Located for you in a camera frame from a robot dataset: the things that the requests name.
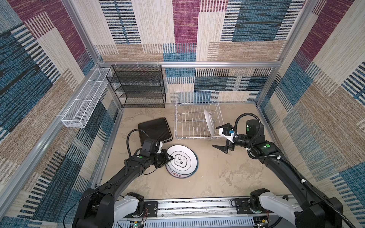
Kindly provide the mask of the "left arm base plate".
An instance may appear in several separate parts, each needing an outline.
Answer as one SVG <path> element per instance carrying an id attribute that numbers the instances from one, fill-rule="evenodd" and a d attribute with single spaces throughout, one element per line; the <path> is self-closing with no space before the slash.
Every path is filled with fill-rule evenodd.
<path id="1" fill-rule="evenodd" d="M 129 214 L 124 218 L 155 218 L 158 212 L 158 201 L 145 201 L 141 213 Z"/>

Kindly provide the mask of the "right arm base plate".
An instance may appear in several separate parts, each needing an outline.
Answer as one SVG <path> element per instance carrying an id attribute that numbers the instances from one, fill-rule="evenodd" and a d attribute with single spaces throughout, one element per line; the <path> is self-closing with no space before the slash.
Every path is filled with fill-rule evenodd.
<path id="1" fill-rule="evenodd" d="M 234 198 L 230 202 L 231 206 L 236 209 L 237 214 L 274 214 L 272 211 L 268 211 L 263 208 L 252 207 L 249 198 Z"/>

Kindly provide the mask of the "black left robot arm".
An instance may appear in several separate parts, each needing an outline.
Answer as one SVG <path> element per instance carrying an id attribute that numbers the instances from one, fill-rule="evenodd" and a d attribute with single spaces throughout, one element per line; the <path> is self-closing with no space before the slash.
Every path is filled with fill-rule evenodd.
<path id="1" fill-rule="evenodd" d="M 103 185 L 84 191 L 76 204 L 73 228 L 111 228 L 126 216 L 145 214 L 144 197 L 130 192 L 119 199 L 122 192 L 150 167 L 159 169 L 173 160 L 162 142 L 146 139 L 142 148 L 124 161 L 124 167 Z"/>

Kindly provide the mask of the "white round plate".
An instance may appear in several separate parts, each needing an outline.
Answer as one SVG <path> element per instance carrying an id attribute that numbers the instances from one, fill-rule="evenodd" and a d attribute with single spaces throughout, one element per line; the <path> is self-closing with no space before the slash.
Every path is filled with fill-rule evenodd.
<path id="1" fill-rule="evenodd" d="M 205 116 L 205 120 L 206 120 L 210 135 L 215 136 L 215 127 L 214 127 L 213 118 L 206 109 L 204 109 L 204 116 Z"/>
<path id="2" fill-rule="evenodd" d="M 176 171 L 174 171 L 174 170 L 172 170 L 172 169 L 170 169 L 168 167 L 166 168 L 166 170 L 168 171 L 168 173 L 170 175 L 172 175 L 173 177 L 179 178 L 179 179 L 188 178 L 190 176 L 193 176 L 196 173 L 196 171 L 194 171 L 194 172 L 192 172 L 190 174 L 180 174 L 180 173 L 177 173 Z"/>
<path id="3" fill-rule="evenodd" d="M 190 174 L 197 171 L 199 161 L 197 155 L 188 147 L 183 145 L 173 145 L 167 152 L 174 157 L 165 167 L 170 168 L 180 174 Z"/>

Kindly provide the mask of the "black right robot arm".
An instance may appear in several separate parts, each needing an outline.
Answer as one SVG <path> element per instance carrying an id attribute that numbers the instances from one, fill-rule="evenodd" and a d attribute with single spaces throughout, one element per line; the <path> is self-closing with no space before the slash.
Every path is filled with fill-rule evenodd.
<path id="1" fill-rule="evenodd" d="M 297 228 L 341 228 L 345 222 L 353 224 L 343 214 L 343 205 L 335 197 L 328 198 L 314 187 L 284 156 L 273 142 L 265 139 L 264 126 L 258 119 L 246 122 L 246 133 L 227 123 L 218 126 L 219 135 L 226 138 L 225 146 L 216 146 L 224 153 L 235 146 L 247 149 L 250 158 L 269 168 L 296 199 L 295 204 L 280 198 L 265 188 L 251 192 L 250 210 L 253 213 L 273 212 Z"/>

